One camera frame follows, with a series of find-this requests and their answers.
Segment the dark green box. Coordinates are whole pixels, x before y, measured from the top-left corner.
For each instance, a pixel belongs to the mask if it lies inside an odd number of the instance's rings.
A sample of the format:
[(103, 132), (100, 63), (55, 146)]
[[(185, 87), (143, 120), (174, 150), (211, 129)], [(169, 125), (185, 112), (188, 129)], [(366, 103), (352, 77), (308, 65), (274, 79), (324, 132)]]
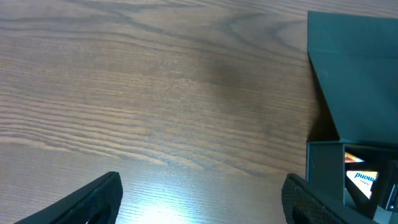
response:
[[(397, 222), (397, 20), (308, 13), (307, 51), (324, 114), (307, 141), (309, 185), (376, 223)], [(379, 172), (352, 197), (348, 170)]]

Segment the small yellow snack packet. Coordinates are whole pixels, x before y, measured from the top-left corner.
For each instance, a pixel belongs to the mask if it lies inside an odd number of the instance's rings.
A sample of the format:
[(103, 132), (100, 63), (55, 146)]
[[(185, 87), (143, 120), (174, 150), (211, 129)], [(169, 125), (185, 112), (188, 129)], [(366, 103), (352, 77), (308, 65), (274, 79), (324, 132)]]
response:
[(346, 183), (346, 189), (352, 197), (365, 197), (366, 200), (372, 196), (372, 186), (377, 180), (379, 172), (377, 171), (366, 171), (366, 170), (348, 170), (346, 171), (346, 177), (348, 181)]

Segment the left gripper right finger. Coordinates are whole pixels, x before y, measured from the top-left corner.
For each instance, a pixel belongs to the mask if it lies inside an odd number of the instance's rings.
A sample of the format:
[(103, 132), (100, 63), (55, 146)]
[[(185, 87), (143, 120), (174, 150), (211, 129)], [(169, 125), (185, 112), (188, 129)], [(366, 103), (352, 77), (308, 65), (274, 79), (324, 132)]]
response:
[(376, 224), (309, 185), (297, 174), (287, 174), (281, 200), (287, 224)]

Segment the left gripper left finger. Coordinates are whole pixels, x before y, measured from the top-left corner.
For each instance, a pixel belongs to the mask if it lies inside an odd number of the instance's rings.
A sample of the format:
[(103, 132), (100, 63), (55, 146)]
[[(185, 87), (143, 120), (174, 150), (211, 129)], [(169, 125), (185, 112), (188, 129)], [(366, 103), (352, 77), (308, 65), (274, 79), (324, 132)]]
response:
[(107, 172), (16, 224), (115, 224), (123, 198), (118, 172)]

